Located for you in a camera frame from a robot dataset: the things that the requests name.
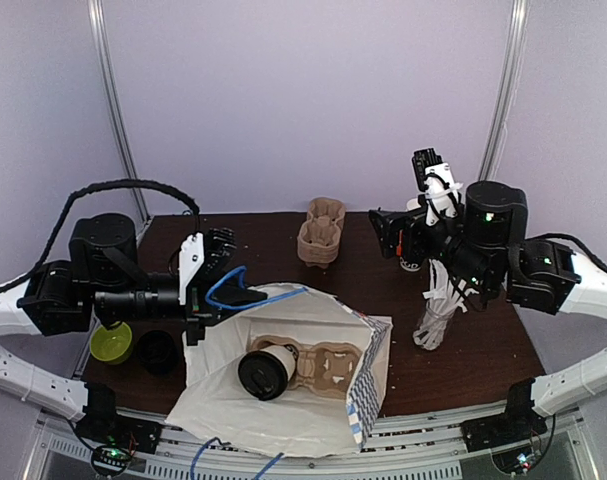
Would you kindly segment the single white paper cup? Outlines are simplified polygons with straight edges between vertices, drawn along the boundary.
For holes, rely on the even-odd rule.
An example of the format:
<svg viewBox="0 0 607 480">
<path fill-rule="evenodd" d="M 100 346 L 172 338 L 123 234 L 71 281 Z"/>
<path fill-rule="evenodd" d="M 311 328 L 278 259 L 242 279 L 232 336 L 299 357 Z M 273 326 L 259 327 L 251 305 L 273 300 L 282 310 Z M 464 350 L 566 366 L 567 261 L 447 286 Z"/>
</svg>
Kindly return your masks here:
<svg viewBox="0 0 607 480">
<path fill-rule="evenodd" d="M 247 353 L 237 374 L 243 388 L 261 401 L 281 396 L 296 372 L 298 352 L 292 345 L 270 345 Z"/>
</svg>

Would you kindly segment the black plastic cup lid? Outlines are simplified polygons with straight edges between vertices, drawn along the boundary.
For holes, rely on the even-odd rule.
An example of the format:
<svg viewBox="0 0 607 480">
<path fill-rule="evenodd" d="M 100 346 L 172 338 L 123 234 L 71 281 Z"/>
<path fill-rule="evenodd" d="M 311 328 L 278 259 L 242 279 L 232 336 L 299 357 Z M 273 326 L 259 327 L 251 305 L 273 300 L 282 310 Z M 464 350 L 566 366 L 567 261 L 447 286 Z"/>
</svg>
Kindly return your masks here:
<svg viewBox="0 0 607 480">
<path fill-rule="evenodd" d="M 275 355 L 264 351 L 247 353 L 240 360 L 237 373 L 243 388 L 261 401 L 281 396 L 289 382 L 284 363 Z"/>
</svg>

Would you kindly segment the stack of black cup lids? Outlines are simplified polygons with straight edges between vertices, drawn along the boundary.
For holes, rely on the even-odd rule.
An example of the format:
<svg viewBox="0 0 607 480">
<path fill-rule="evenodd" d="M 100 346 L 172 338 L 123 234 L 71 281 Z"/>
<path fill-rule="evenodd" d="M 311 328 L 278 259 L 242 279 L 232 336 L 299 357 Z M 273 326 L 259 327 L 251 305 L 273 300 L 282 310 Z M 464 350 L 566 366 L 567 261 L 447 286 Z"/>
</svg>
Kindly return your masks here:
<svg viewBox="0 0 607 480">
<path fill-rule="evenodd" d="M 170 374 L 178 364 L 178 350 L 173 337 L 163 330 L 144 333 L 135 347 L 137 360 L 151 375 Z"/>
</svg>

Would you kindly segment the blue checkered paper bag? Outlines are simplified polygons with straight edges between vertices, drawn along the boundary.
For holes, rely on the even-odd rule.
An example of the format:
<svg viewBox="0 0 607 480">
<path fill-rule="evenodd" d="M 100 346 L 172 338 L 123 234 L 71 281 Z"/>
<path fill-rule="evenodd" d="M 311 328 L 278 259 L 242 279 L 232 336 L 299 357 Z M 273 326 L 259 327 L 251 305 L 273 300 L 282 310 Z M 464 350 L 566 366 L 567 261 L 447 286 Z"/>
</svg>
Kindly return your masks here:
<svg viewBox="0 0 607 480">
<path fill-rule="evenodd" d="M 206 291 L 205 305 L 230 317 L 184 347 L 186 384 L 167 423 L 271 457 L 363 450 L 386 395 L 391 318 L 244 276 L 237 267 Z"/>
</svg>

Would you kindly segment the single brown pulp cup carrier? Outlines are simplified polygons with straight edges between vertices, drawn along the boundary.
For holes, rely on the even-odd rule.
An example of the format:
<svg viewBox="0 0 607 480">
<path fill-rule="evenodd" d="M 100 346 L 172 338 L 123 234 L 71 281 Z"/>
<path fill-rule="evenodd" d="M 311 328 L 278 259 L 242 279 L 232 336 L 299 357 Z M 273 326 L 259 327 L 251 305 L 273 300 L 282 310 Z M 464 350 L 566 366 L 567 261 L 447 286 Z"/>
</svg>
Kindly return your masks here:
<svg viewBox="0 0 607 480">
<path fill-rule="evenodd" d="M 345 397 L 362 356 L 361 350 L 351 343 L 320 342 L 309 345 L 274 335 L 258 337 L 248 346 L 247 353 L 270 345 L 292 345 L 298 352 L 296 372 L 287 390 L 303 387 L 317 396 L 331 399 Z"/>
</svg>

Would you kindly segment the stack of paper cups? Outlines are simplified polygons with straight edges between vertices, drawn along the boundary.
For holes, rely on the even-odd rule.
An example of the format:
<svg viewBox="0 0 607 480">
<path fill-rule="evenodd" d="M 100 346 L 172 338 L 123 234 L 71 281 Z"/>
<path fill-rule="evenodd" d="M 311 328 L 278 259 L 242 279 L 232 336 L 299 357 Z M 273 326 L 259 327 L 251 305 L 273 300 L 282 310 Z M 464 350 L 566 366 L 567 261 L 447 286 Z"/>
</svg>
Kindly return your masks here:
<svg viewBox="0 0 607 480">
<path fill-rule="evenodd" d="M 417 272 L 421 269 L 423 260 L 419 259 L 411 252 L 410 236 L 411 236 L 411 221 L 423 211 L 423 205 L 417 197 L 410 199 L 406 203 L 406 211 L 409 213 L 409 218 L 406 225 L 400 233 L 400 243 L 397 250 L 399 256 L 400 267 L 407 272 Z"/>
</svg>

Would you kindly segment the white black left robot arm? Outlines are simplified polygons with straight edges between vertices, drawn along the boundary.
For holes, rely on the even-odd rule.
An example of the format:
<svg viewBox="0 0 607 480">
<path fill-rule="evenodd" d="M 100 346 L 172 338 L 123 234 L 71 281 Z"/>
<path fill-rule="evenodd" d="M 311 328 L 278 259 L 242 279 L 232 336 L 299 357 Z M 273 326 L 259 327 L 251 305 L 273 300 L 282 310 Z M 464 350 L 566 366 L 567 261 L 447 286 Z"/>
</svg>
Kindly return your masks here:
<svg viewBox="0 0 607 480">
<path fill-rule="evenodd" d="M 0 286 L 0 337 L 87 332 L 97 319 L 113 329 L 133 320 L 181 322 L 187 343 L 236 313 L 261 306 L 267 294 L 244 283 L 244 270 L 225 268 L 236 249 L 230 229 L 188 236 L 178 271 L 147 273 L 138 263 L 133 221 L 107 213 L 76 222 L 67 260 L 47 261 Z M 106 444 L 127 433 L 114 392 L 100 384 L 61 379 L 0 346 L 0 389 L 91 430 Z"/>
</svg>

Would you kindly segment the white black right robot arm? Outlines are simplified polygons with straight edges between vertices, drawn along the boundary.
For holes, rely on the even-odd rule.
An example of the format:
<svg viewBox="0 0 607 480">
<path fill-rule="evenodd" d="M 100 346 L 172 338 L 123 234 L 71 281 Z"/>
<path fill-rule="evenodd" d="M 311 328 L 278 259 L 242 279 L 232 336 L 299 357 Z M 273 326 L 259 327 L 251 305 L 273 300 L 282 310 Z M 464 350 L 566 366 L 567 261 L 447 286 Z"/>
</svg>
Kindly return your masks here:
<svg viewBox="0 0 607 480">
<path fill-rule="evenodd" d="M 525 193 L 475 182 L 464 200 L 442 179 L 425 186 L 416 208 L 369 211 L 384 257 L 440 263 L 457 300 L 508 302 L 546 314 L 580 313 L 607 320 L 607 265 L 576 237 L 527 238 Z"/>
</svg>

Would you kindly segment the glass of wrapped straws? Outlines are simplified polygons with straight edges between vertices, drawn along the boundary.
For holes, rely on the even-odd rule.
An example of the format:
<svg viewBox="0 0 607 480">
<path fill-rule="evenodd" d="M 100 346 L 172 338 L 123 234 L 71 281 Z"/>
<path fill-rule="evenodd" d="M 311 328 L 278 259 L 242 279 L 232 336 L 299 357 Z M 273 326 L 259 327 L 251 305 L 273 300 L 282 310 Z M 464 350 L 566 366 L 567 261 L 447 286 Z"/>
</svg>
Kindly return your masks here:
<svg viewBox="0 0 607 480">
<path fill-rule="evenodd" d="M 426 351 L 436 350 L 458 310 L 467 311 L 465 296 L 469 293 L 464 282 L 456 283 L 445 266 L 429 261 L 429 289 L 423 293 L 425 308 L 412 334 L 414 344 Z"/>
</svg>

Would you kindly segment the brown pulp cup carrier stack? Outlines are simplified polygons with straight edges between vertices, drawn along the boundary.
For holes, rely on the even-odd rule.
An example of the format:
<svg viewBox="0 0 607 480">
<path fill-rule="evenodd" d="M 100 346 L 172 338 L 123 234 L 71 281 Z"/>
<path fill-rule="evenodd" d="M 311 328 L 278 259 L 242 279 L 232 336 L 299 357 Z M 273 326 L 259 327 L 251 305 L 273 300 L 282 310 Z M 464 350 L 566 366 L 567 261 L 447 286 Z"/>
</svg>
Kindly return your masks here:
<svg viewBox="0 0 607 480">
<path fill-rule="evenodd" d="M 306 266 L 326 269 L 338 258 L 345 216 L 339 200 L 317 197 L 309 203 L 297 235 L 297 255 Z"/>
</svg>

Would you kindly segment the green bowl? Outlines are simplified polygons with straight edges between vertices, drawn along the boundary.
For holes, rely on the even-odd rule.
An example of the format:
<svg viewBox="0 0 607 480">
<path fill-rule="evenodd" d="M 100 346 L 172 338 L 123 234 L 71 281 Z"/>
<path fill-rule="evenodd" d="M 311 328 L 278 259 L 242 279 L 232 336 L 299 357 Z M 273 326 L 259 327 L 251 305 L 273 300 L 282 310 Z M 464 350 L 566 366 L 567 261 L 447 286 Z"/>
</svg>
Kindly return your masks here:
<svg viewBox="0 0 607 480">
<path fill-rule="evenodd" d="M 91 356 L 108 365 L 124 363 L 132 354 L 133 347 L 132 330 L 124 322 L 112 329 L 99 326 L 90 339 Z"/>
</svg>

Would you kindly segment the right aluminium frame post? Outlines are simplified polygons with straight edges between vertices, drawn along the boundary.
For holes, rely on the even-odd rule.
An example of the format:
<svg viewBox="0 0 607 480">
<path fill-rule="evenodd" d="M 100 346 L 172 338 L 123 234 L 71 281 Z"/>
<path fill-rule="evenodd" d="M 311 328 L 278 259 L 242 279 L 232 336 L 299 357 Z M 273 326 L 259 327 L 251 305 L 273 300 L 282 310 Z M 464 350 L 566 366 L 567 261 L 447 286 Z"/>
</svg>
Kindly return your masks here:
<svg viewBox="0 0 607 480">
<path fill-rule="evenodd" d="M 508 116 L 518 88 L 528 13 L 529 1 L 512 2 L 502 73 L 478 175 L 481 181 L 494 180 L 498 172 L 507 138 Z"/>
</svg>

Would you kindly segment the aluminium frame post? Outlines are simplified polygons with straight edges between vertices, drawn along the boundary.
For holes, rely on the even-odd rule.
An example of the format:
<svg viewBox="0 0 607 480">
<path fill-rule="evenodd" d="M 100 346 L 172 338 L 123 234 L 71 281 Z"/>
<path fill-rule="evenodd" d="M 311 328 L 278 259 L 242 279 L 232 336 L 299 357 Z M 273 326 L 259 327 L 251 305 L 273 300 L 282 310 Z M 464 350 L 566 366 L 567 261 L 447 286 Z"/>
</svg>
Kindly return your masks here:
<svg viewBox="0 0 607 480">
<path fill-rule="evenodd" d="M 529 1 L 512 2 L 502 73 L 478 175 L 481 181 L 494 180 L 498 172 L 507 138 L 508 116 L 518 88 L 528 13 Z"/>
<path fill-rule="evenodd" d="M 103 2 L 100 0 L 88 0 L 87 8 L 89 14 L 90 29 L 92 32 L 95 50 L 98 57 L 99 68 L 110 124 L 112 127 L 118 157 L 127 179 L 138 180 L 138 172 L 132 156 L 132 151 L 123 119 L 122 109 L 119 101 L 114 68 L 112 65 L 107 28 L 105 23 Z"/>
</svg>

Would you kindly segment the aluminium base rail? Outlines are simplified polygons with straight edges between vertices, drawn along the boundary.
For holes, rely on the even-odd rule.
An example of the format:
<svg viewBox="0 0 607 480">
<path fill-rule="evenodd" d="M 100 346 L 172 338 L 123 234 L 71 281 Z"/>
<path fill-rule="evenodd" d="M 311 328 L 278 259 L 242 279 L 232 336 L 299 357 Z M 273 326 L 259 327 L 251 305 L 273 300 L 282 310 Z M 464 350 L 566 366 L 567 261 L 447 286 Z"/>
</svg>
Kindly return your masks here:
<svg viewBox="0 0 607 480">
<path fill-rule="evenodd" d="M 501 402 L 387 417 L 375 425 L 358 454 L 324 458 L 268 458 L 214 445 L 203 454 L 201 441 L 176 428 L 162 430 L 153 454 L 136 453 L 122 479 L 509 479 L 509 462 L 532 451 L 539 463 L 520 479 L 598 479 L 578 408 L 556 416 L 546 434 L 471 452 L 459 429 L 462 420 L 502 411 Z"/>
</svg>

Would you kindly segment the left aluminium frame post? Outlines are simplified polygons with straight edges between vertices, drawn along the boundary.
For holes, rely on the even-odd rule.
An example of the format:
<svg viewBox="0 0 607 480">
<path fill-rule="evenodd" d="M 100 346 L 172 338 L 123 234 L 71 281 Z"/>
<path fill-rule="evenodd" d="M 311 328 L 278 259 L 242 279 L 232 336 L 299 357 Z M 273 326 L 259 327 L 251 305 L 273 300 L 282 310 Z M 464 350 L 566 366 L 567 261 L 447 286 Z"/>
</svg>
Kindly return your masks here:
<svg viewBox="0 0 607 480">
<path fill-rule="evenodd" d="M 107 28 L 105 23 L 103 2 L 100 0 L 88 0 L 87 8 L 89 14 L 90 29 L 92 32 L 95 50 L 98 57 L 99 68 L 110 124 L 112 127 L 118 157 L 127 179 L 138 180 L 138 172 L 132 156 L 132 151 L 123 119 L 122 109 L 119 101 L 114 68 L 112 65 Z"/>
</svg>

